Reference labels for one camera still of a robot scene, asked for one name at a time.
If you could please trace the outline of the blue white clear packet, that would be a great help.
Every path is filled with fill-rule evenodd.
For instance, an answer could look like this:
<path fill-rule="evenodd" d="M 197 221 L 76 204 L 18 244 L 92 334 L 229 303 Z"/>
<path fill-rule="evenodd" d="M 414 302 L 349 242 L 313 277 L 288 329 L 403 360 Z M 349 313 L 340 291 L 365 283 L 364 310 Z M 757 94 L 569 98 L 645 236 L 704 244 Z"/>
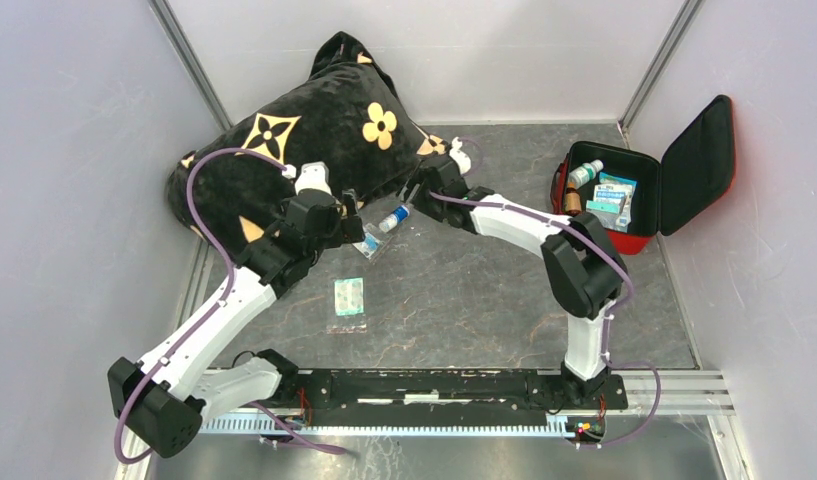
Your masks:
<path fill-rule="evenodd" d="M 371 232 L 366 232 L 364 238 L 352 246 L 368 261 L 376 261 L 387 249 L 390 239 Z"/>

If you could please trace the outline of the white bottle blue label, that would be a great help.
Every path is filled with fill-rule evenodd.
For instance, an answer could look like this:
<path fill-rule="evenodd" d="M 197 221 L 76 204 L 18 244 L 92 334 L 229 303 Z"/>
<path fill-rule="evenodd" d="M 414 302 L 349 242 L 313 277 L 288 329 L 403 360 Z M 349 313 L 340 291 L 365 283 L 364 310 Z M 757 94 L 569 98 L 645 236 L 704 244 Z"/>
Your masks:
<path fill-rule="evenodd" d="M 402 224 L 409 216 L 409 207 L 407 205 L 400 205 L 378 223 L 378 228 L 382 232 L 388 233 Z"/>

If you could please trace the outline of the teal plaster packet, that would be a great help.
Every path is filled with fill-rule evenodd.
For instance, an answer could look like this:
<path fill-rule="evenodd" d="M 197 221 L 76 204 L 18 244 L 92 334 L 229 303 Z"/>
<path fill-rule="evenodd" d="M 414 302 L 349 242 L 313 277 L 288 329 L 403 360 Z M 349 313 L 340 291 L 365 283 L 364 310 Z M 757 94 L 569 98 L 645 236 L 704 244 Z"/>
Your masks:
<path fill-rule="evenodd" d="M 334 310 L 337 316 L 353 316 L 364 312 L 364 282 L 362 278 L 334 281 Z"/>

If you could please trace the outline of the brown bottle orange cap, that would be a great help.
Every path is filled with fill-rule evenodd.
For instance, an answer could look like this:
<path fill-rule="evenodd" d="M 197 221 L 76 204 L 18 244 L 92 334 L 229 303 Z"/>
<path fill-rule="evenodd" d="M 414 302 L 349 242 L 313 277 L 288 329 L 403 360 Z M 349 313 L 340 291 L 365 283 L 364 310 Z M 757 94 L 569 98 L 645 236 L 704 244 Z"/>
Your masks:
<path fill-rule="evenodd" d="M 582 210 L 581 196 L 574 184 L 569 182 L 565 188 L 563 197 L 563 211 L 566 215 L 577 216 Z"/>

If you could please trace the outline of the white bottle green label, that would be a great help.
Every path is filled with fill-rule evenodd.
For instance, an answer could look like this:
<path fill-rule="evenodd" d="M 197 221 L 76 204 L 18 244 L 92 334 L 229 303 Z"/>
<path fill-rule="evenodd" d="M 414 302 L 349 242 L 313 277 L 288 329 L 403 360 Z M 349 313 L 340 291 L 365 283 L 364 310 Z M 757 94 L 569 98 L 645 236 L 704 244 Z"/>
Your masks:
<path fill-rule="evenodd" d="M 604 164 L 600 159 L 583 163 L 569 172 L 567 185 L 570 188 L 579 189 L 594 180 L 603 168 Z"/>

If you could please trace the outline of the white blue gauze packet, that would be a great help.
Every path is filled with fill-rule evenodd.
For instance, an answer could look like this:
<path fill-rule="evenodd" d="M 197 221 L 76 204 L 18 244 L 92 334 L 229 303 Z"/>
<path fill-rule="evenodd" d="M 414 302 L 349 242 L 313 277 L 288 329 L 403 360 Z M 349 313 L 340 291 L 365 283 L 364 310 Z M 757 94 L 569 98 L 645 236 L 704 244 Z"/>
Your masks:
<path fill-rule="evenodd" d="M 594 188 L 593 201 L 613 204 L 622 209 L 633 197 L 635 188 L 628 184 L 598 184 Z"/>

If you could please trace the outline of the blue white wipes pack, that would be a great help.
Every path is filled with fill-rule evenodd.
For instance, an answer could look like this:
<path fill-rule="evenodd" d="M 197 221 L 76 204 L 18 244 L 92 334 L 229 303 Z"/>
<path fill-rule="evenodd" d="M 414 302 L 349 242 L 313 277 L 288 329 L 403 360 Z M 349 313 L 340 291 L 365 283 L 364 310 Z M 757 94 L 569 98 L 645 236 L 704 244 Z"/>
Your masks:
<path fill-rule="evenodd" d="M 611 175 L 608 173 L 601 173 L 599 176 L 599 184 L 628 184 L 632 185 L 634 190 L 634 195 L 636 193 L 637 182 L 635 180 L 627 179 L 624 177 L 618 177 L 615 175 Z M 612 219 L 613 222 L 613 229 L 617 231 L 621 231 L 626 233 L 629 230 L 629 226 L 632 223 L 632 205 L 633 205 L 633 197 L 628 201 L 628 203 L 623 207 L 623 211 L 620 215 L 614 215 Z"/>

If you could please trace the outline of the red medicine kit case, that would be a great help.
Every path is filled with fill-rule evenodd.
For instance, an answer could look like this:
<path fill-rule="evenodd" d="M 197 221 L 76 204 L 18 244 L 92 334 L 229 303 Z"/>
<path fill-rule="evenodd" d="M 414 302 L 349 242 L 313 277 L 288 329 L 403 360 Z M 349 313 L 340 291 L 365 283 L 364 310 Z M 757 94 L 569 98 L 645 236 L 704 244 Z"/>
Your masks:
<path fill-rule="evenodd" d="M 596 185 L 606 176 L 632 181 L 628 227 L 609 230 L 608 235 L 620 253 L 640 253 L 656 234 L 676 233 L 731 188 L 736 175 L 733 118 L 732 99 L 714 97 L 660 159 L 592 141 L 573 143 L 551 183 L 551 211 L 564 212 L 570 173 L 600 160 L 598 177 L 578 189 L 581 203 L 593 199 Z"/>

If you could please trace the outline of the small clear zip bag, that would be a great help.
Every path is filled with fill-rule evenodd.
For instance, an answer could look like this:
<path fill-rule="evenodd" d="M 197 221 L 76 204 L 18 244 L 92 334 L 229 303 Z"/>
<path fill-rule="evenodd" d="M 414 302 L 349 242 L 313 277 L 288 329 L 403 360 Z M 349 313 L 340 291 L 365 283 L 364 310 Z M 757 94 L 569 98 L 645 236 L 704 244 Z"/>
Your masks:
<path fill-rule="evenodd" d="M 608 215 L 620 215 L 623 211 L 623 206 L 622 203 L 617 202 L 588 200 L 586 202 L 586 210 L 594 214 L 600 213 Z"/>

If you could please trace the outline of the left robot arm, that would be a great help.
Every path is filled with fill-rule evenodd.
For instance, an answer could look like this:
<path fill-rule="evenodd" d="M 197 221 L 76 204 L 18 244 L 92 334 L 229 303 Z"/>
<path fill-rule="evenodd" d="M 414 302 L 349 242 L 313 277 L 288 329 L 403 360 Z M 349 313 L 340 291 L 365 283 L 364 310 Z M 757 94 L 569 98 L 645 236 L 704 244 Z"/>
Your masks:
<path fill-rule="evenodd" d="M 124 453 L 125 429 L 147 444 L 149 454 L 170 458 L 219 415 L 254 401 L 281 408 L 296 399 L 292 368 L 277 366 L 268 355 L 256 355 L 215 379 L 206 373 L 242 328 L 303 279 L 324 250 L 363 237 L 352 189 L 339 198 L 303 189 L 285 199 L 283 207 L 283 215 L 236 257 L 225 284 L 178 330 L 139 360 L 121 357 L 109 367 L 118 419 L 115 453 L 122 463 L 144 458 Z"/>

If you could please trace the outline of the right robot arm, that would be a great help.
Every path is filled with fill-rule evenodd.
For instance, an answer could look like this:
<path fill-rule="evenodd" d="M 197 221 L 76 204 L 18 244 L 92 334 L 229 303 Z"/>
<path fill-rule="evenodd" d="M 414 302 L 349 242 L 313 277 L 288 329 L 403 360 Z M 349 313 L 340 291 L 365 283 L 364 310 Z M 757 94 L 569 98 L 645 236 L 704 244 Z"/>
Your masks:
<path fill-rule="evenodd" d="M 610 322 L 632 294 L 628 269 L 596 217 L 550 214 L 487 187 L 471 187 L 456 161 L 447 156 L 423 160 L 398 196 L 418 213 L 505 241 L 543 261 L 551 293 L 567 314 L 562 396 L 575 408 L 596 401 L 611 372 Z"/>

